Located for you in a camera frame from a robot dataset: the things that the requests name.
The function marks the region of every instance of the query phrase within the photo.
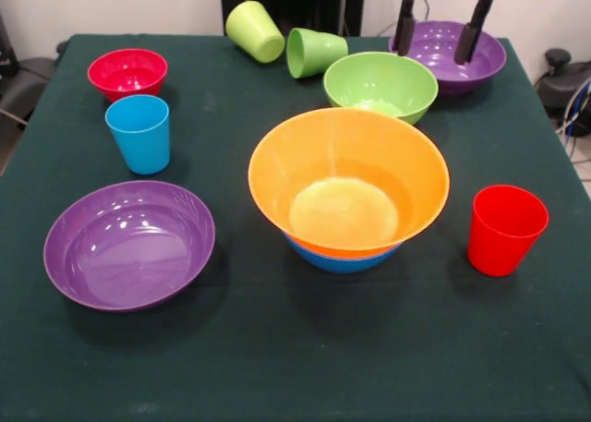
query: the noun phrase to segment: dark green tablecloth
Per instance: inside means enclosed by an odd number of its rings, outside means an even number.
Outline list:
[[[0,419],[481,421],[591,417],[591,208],[512,47],[494,80],[419,122],[443,152],[441,217],[373,271],[308,266],[256,209],[247,163],[287,117],[327,106],[320,78],[254,63],[225,38],[75,36],[0,182]],[[88,192],[134,178],[86,80],[141,46],[169,59],[177,183],[210,207],[214,255],[151,311],[79,307],[42,264],[49,227]],[[352,39],[352,52],[386,39]],[[465,257],[485,185],[537,193],[551,224],[519,271]]]

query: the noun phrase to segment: green cup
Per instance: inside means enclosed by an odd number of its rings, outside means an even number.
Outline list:
[[[225,21],[225,32],[240,48],[262,64],[281,55],[285,38],[265,7],[248,0],[232,10]]]
[[[287,39],[287,67],[292,78],[323,73],[349,53],[347,41],[329,32],[294,28]]]

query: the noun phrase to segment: blue bowl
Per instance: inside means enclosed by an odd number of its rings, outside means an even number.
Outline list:
[[[300,246],[299,244],[294,242],[289,237],[289,235],[285,235],[285,238],[290,243],[292,248],[297,252],[297,254],[304,258],[307,262],[311,263],[317,268],[320,268],[321,270],[334,272],[336,274],[351,274],[353,272],[369,270],[370,268],[373,268],[376,265],[382,263],[384,260],[386,260],[401,245],[397,245],[396,247],[389,249],[385,253],[381,253],[378,256],[371,256],[369,258],[336,259],[329,258],[327,256],[322,256],[319,253],[315,253],[307,248]]]

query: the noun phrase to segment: orange bowl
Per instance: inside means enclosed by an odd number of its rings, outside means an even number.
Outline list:
[[[433,223],[450,176],[433,142],[405,121],[326,108],[271,130],[252,153],[248,185],[261,212],[299,245],[358,259]]]

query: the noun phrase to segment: wall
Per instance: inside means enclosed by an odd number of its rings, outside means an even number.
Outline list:
[[[467,22],[476,0],[428,0],[430,19]],[[401,0],[365,0],[361,33],[375,36],[398,19]],[[575,60],[591,60],[591,30],[586,8],[589,0],[495,0],[485,31],[508,37],[530,79],[543,74],[547,67],[544,53],[560,46]],[[415,17],[423,18],[425,5],[416,0]],[[392,35],[394,29],[386,34]]]
[[[55,56],[76,32],[222,34],[221,0],[0,0],[18,58]]]
[[[365,0],[362,34],[376,35],[398,17],[401,0]],[[544,52],[569,49],[591,59],[589,0],[496,0],[485,30],[509,37],[527,74],[546,69]],[[469,20],[476,0],[429,0],[431,19]],[[222,34],[221,0],[0,0],[0,11],[19,58],[53,56],[75,32]],[[417,0],[416,16],[425,7]]]

